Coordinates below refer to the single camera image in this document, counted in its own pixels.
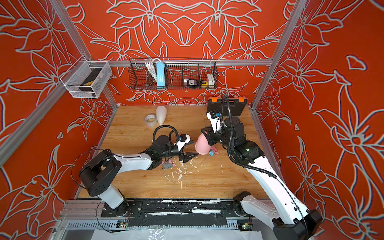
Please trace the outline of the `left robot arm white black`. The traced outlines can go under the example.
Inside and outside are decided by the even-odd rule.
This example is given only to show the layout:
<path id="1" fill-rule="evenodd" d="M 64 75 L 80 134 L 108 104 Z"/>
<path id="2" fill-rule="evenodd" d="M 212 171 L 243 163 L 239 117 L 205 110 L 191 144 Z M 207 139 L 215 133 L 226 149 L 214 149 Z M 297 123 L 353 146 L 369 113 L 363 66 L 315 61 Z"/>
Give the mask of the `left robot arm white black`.
<path id="1" fill-rule="evenodd" d="M 187 163 L 199 155 L 184 152 L 184 147 L 193 143 L 189 135 L 179 134 L 170 125 L 162 125 L 154 130 L 152 144 L 143 152 L 118 155 L 108 149 L 102 150 L 82 167 L 79 177 L 91 197 L 101 199 L 114 215 L 122 217 L 128 212 L 129 203 L 113 186 L 115 177 L 125 172 L 153 170 L 163 163 L 169 163 L 173 157 Z"/>

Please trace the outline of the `opaque pink spray bottle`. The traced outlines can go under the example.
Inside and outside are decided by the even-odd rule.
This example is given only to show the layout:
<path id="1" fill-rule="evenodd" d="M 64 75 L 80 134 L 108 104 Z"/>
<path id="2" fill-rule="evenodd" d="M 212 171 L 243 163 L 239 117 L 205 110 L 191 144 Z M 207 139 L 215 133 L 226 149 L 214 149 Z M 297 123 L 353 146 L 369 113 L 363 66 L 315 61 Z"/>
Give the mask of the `opaque pink spray bottle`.
<path id="1" fill-rule="evenodd" d="M 208 155 L 211 151 L 211 146 L 203 133 L 199 135 L 195 143 L 195 150 L 199 155 Z"/>

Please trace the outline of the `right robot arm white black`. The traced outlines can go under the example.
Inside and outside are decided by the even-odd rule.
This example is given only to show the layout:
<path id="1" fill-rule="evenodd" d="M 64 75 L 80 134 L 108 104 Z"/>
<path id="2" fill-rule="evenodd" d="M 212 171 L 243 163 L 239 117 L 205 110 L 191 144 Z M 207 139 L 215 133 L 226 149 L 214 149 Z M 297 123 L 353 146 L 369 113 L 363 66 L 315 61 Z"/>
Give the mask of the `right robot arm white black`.
<path id="1" fill-rule="evenodd" d="M 245 98 L 212 97 L 207 118 L 211 126 L 201 130 L 210 146 L 221 144 L 232 163 L 245 168 L 260 184 L 272 205 L 243 191 L 234 197 L 238 215 L 251 215 L 267 225 L 278 240 L 309 240 L 323 221 L 317 210 L 298 200 L 272 168 L 261 148 L 247 139 L 239 119 L 247 103 Z"/>

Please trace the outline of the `pink blue spray nozzle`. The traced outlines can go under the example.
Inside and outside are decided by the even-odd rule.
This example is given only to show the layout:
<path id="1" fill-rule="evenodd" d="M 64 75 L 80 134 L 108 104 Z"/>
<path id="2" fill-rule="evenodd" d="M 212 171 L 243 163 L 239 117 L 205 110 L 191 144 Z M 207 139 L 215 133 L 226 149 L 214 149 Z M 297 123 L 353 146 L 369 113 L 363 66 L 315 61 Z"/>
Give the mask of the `pink blue spray nozzle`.
<path id="1" fill-rule="evenodd" d="M 215 156 L 215 155 L 218 155 L 218 154 L 219 154 L 218 150 L 214 146 L 211 146 L 211 150 L 209 151 L 209 155 L 210 156 Z"/>

